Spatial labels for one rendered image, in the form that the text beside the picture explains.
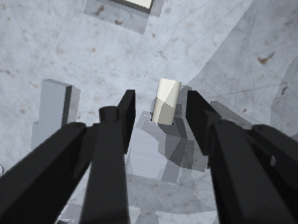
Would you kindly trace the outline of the white cylinder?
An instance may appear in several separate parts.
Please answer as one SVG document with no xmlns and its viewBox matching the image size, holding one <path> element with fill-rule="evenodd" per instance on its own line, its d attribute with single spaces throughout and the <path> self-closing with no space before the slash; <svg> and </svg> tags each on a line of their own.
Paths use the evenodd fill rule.
<svg viewBox="0 0 298 224">
<path fill-rule="evenodd" d="M 172 125 L 181 83 L 160 78 L 152 122 Z"/>
</svg>

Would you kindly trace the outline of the white rectangular bar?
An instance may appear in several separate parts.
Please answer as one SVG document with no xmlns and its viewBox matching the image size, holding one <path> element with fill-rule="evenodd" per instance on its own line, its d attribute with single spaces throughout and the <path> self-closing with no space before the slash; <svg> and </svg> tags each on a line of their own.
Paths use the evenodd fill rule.
<svg viewBox="0 0 298 224">
<path fill-rule="evenodd" d="M 117 0 L 137 8 L 151 12 L 154 0 Z"/>
</svg>

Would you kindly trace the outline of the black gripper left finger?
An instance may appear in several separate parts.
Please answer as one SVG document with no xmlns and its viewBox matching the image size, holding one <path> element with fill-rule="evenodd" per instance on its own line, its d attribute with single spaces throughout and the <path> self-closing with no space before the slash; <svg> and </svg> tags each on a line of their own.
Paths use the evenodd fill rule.
<svg viewBox="0 0 298 224">
<path fill-rule="evenodd" d="M 127 89 L 92 126 L 62 126 L 0 176 L 0 224 L 55 224 L 90 163 L 79 224 L 130 224 L 124 154 L 135 118 Z"/>
</svg>

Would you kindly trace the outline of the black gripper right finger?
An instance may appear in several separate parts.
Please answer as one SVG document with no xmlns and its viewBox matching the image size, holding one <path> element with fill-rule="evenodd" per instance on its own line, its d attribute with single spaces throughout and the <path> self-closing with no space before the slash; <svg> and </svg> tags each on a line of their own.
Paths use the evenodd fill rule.
<svg viewBox="0 0 298 224">
<path fill-rule="evenodd" d="M 209 156 L 219 224 L 298 224 L 297 141 L 265 124 L 243 129 L 196 90 L 188 90 L 185 117 Z"/>
</svg>

